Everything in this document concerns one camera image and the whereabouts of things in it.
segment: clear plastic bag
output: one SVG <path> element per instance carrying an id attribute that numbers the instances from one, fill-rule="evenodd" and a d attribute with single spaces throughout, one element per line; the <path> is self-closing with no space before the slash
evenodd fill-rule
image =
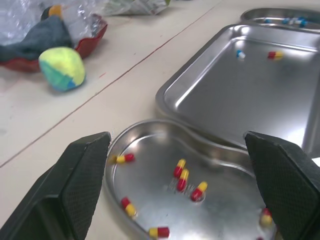
<path id="1" fill-rule="evenodd" d="M 113 15 L 156 15 L 166 9 L 170 0 L 100 0 L 96 13 Z"/>
<path id="2" fill-rule="evenodd" d="M 92 14 L 101 0 L 0 0 L 0 45 L 21 42 L 41 20 L 43 11 L 61 5 L 61 14 L 74 46 L 83 38 L 95 37 L 104 27 Z"/>
<path id="3" fill-rule="evenodd" d="M 21 42 L 40 21 L 42 10 L 31 0 L 0 0 L 0 44 Z"/>

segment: black gripper pad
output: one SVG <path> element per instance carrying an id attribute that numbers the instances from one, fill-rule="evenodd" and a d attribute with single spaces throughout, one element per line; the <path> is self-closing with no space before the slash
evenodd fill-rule
<path id="1" fill-rule="evenodd" d="M 100 194 L 110 141 L 110 134 L 102 132 L 70 143 L 0 229 L 0 240 L 84 240 Z"/>
<path id="2" fill-rule="evenodd" d="M 320 240 L 320 169 L 294 143 L 249 131 L 257 185 L 284 240 Z"/>

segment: yellow and blue ball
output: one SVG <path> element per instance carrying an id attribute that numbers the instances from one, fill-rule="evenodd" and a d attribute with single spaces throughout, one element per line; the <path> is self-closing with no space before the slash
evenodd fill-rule
<path id="1" fill-rule="evenodd" d="M 57 91 L 74 89 L 86 78 L 79 53 L 69 47 L 54 47 L 44 51 L 39 56 L 39 66 L 47 81 Z"/>

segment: rectangular metal tray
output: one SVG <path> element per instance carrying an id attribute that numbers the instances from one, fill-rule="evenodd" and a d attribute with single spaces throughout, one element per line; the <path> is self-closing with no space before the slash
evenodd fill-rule
<path id="1" fill-rule="evenodd" d="M 319 46 L 314 32 L 226 26 L 159 89 L 158 109 L 217 143 L 245 149 L 243 134 L 254 131 L 319 157 Z"/>
<path id="2" fill-rule="evenodd" d="M 299 24 L 283 24 L 284 19 L 304 18 L 307 25 L 302 29 L 320 32 L 320 12 L 307 9 L 255 8 L 244 12 L 240 19 L 243 23 L 256 23 L 279 28 L 301 29 Z"/>
<path id="3" fill-rule="evenodd" d="M 114 156 L 133 153 L 135 161 L 115 164 Z M 173 171 L 186 159 L 186 189 L 176 191 Z M 191 192 L 207 181 L 205 197 Z M 212 143 L 166 119 L 136 123 L 122 132 L 109 149 L 104 189 L 114 215 L 131 239 L 149 239 L 151 227 L 168 226 L 170 240 L 274 239 L 275 225 L 261 228 L 265 204 L 246 151 Z M 128 197 L 137 216 L 128 217 L 121 199 Z"/>

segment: white table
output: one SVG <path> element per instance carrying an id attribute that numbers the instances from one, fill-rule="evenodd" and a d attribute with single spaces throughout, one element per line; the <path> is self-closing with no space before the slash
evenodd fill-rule
<path id="1" fill-rule="evenodd" d="M 316 0 L 172 0 L 158 16 L 108 17 L 86 83 L 50 89 L 40 73 L 0 69 L 0 226 L 70 142 L 155 117 L 155 95 L 221 28 L 255 7 L 319 9 Z M 130 239 L 101 192 L 88 240 Z"/>

